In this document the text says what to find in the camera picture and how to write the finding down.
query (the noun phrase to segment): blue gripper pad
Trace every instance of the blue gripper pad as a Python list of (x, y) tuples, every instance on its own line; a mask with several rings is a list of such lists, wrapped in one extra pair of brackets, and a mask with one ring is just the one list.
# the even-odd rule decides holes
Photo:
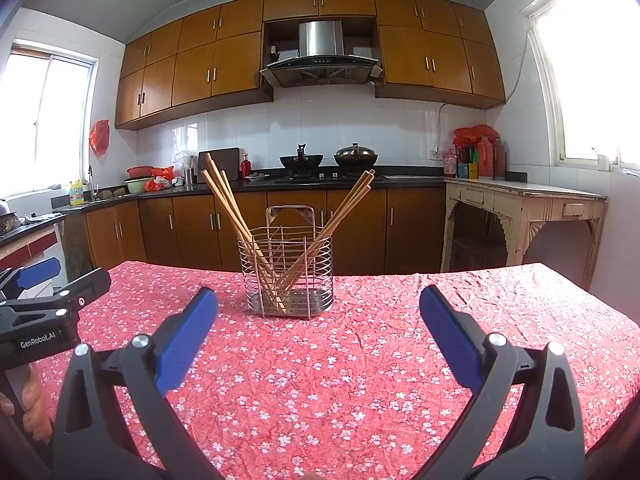
[(420, 314), (460, 386), (469, 388), (473, 394), (478, 393), (484, 382), (482, 355), (472, 335), (460, 323), (460, 314), (435, 285), (421, 292)]
[(156, 387), (163, 396), (180, 387), (217, 314), (215, 293), (203, 287), (177, 315), (174, 332), (156, 356)]
[(20, 271), (16, 285), (27, 290), (46, 280), (55, 278), (60, 273), (60, 262), (57, 258), (49, 258), (43, 262), (25, 267)]

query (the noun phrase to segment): red floral tablecloth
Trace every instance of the red floral tablecloth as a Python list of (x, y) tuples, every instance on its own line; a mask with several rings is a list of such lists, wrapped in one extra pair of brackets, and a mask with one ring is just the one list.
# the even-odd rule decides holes
[[(592, 446), (636, 393), (640, 328), (542, 264), (452, 274), (335, 279), (332, 309), (312, 320), (248, 312), (239, 274), (127, 262), (110, 293), (81, 313), (82, 339), (116, 348), (152, 333), (202, 285), (218, 319), (168, 399), (205, 455), (230, 480), (410, 478), (470, 398), (418, 312), (434, 283), (486, 331), (521, 346), (549, 340), (567, 351)], [(54, 415), (68, 353), (40, 362)], [(520, 394), (511, 390), (482, 461), (506, 432)], [(123, 412), (143, 455), (157, 463), (129, 399)]]

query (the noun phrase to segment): bundle of chopsticks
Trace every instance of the bundle of chopsticks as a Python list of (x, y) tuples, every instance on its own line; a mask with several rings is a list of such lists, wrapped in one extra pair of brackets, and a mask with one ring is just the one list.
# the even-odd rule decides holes
[(358, 179), (334, 215), (324, 228), (322, 228), (315, 240), (306, 248), (306, 257), (305, 254), (302, 254), (295, 263), (288, 269), (285, 269), (281, 275), (278, 275), (271, 265), (271, 262), (260, 250), (246, 222), (242, 218), (225, 172), (218, 171), (209, 153), (206, 154), (206, 161), (208, 170), (202, 171), (202, 177), (231, 220), (240, 245), (246, 254), (254, 261), (255, 271), (258, 274), (260, 283), (264, 287), (268, 301), (273, 303), (279, 311), (286, 313), (286, 299), (298, 279), (306, 272), (305, 262), (312, 261), (313, 258), (318, 255), (319, 251), (326, 244), (326, 240), (331, 237), (342, 219), (347, 216), (349, 212), (356, 207), (358, 202), (371, 190), (369, 184), (371, 184), (373, 180), (374, 171), (365, 171)]

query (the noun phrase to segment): backsplash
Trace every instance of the backsplash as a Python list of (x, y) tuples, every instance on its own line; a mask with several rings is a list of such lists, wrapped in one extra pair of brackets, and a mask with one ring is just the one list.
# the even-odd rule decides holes
[[(352, 142), (372, 148), (378, 164), (437, 166), (429, 160), (438, 131), (438, 103), (376, 99), (366, 85), (274, 89), (273, 103), (216, 110), (158, 124), (138, 132), (138, 164), (166, 167), (181, 150), (239, 147), (252, 168), (279, 168), (279, 158), (295, 155), (306, 143), (309, 155), (334, 153)], [(441, 114), (440, 149), (450, 146), (451, 133), (462, 126), (486, 122), (484, 110), (446, 105)]]

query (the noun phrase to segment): basket base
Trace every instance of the basket base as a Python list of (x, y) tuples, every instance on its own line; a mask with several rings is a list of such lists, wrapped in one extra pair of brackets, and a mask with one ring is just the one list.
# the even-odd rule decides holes
[[(269, 300), (266, 290), (262, 291), (262, 306), (265, 316), (310, 317), (318, 316), (329, 310), (334, 303), (334, 296), (322, 288), (309, 289), (309, 306), (306, 306), (306, 290), (292, 290), (286, 298), (282, 298), (284, 310)], [(249, 297), (249, 308), (262, 314), (258, 293)]]

